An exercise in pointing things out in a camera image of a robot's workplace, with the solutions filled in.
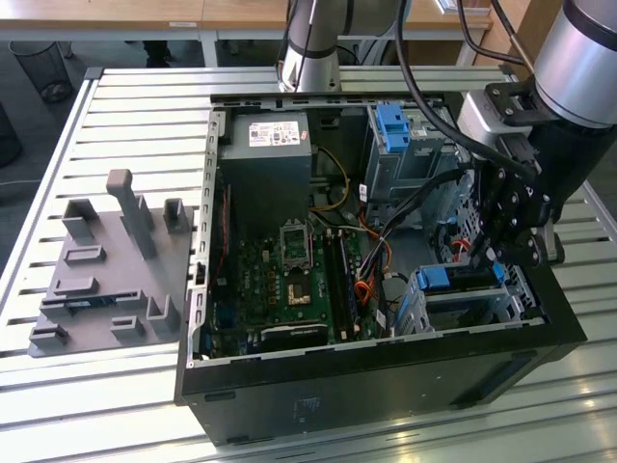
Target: person's leg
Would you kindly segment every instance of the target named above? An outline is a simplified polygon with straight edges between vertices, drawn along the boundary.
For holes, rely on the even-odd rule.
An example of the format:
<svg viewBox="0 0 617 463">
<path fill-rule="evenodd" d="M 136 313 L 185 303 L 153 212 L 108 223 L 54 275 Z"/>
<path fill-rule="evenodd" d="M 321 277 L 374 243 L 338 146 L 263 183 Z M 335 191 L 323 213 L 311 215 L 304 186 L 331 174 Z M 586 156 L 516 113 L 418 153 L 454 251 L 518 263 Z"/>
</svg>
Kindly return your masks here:
<svg viewBox="0 0 617 463">
<path fill-rule="evenodd" d="M 147 68 L 168 68 L 166 58 L 169 54 L 167 41 L 144 41 L 144 50 L 148 54 Z"/>
</svg>

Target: blue plastic latch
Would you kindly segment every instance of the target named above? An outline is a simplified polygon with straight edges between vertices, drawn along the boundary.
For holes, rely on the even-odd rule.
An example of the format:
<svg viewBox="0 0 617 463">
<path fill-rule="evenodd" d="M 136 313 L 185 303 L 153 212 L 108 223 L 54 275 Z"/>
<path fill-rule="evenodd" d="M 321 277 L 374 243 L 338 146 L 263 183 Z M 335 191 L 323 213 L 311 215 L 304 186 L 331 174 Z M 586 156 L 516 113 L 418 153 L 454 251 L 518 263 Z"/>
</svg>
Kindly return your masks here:
<svg viewBox="0 0 617 463">
<path fill-rule="evenodd" d="M 409 297 L 405 296 L 405 299 L 403 299 L 403 302 L 401 302 L 401 305 L 398 308 L 398 311 L 396 312 L 396 318 L 394 319 L 394 326 L 398 325 L 398 322 L 401 321 L 401 318 L 407 311 L 407 306 L 409 306 Z"/>
<path fill-rule="evenodd" d="M 418 274 L 418 280 L 420 280 L 420 276 L 429 289 L 450 286 L 450 280 L 447 278 L 447 273 L 443 267 L 423 268 Z"/>
<path fill-rule="evenodd" d="M 505 272 L 503 271 L 503 267 L 500 263 L 493 264 L 493 272 L 495 273 L 495 277 L 497 278 L 499 284 L 503 284 L 503 282 L 505 282 Z"/>
<path fill-rule="evenodd" d="M 424 290 L 428 287 L 428 282 L 426 281 L 426 276 L 424 275 L 423 270 L 417 272 L 417 285 L 420 286 L 421 290 Z"/>
<path fill-rule="evenodd" d="M 377 123 L 384 135 L 387 152 L 404 152 L 411 140 L 407 118 L 397 104 L 378 104 Z"/>
</svg>

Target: wire mesh trash bin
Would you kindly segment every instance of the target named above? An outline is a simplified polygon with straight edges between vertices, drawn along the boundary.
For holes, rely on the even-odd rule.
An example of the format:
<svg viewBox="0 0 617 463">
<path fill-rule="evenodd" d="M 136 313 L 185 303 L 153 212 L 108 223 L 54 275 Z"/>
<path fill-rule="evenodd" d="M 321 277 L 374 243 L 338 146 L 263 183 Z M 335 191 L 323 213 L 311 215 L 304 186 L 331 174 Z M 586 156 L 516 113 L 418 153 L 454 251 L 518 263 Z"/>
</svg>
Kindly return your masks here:
<svg viewBox="0 0 617 463">
<path fill-rule="evenodd" d="M 20 153 L 21 143 L 9 121 L 9 116 L 0 104 L 0 167 L 12 162 Z"/>
<path fill-rule="evenodd" d="M 73 91 L 65 62 L 54 41 L 12 41 L 9 49 L 46 103 L 66 99 Z"/>
</svg>

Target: ram slot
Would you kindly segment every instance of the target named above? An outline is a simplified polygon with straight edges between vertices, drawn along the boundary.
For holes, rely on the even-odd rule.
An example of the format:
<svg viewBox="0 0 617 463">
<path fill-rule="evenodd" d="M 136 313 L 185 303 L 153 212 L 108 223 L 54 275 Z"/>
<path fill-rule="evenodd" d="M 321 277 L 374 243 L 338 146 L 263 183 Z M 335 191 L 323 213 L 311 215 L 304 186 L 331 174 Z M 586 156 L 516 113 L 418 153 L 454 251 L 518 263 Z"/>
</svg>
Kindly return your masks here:
<svg viewBox="0 0 617 463">
<path fill-rule="evenodd" d="M 353 294 L 353 281 L 345 259 L 344 242 L 342 237 L 331 235 L 328 232 L 324 233 L 322 242 L 335 337 L 339 341 L 348 341 L 352 339 L 356 321 L 352 318 L 350 300 L 354 303 L 354 309 L 356 301 Z"/>
</svg>

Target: floor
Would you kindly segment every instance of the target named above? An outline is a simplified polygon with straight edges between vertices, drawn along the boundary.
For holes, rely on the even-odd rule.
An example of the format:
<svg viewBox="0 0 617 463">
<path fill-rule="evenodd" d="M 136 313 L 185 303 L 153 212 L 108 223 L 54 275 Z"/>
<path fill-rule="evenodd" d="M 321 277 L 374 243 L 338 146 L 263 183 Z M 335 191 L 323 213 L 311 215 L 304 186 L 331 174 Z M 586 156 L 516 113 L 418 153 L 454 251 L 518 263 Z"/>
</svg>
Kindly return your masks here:
<svg viewBox="0 0 617 463">
<path fill-rule="evenodd" d="M 251 42 L 247 45 L 240 47 L 245 50 L 240 54 L 235 54 L 228 46 L 221 47 L 221 65 L 266 66 L 275 62 L 278 51 L 275 42 Z M 66 65 L 75 89 L 79 88 L 86 68 L 142 68 L 146 62 L 146 54 L 140 42 L 75 42 L 72 48 L 75 56 L 66 60 Z M 203 66 L 201 45 L 198 42 L 173 41 L 169 48 L 174 57 L 171 62 L 173 67 Z M 341 63 L 351 64 L 346 63 L 348 57 L 340 58 Z M 1 271 L 38 188 L 36 183 L 2 183 L 42 178 L 67 119 L 72 98 L 56 105 L 42 103 L 5 42 L 0 42 L 0 82 L 0 103 L 8 113 L 24 148 L 23 154 L 14 163 L 0 169 Z M 591 176 L 592 184 L 613 216 L 617 216 L 616 179 L 617 146 Z"/>
</svg>

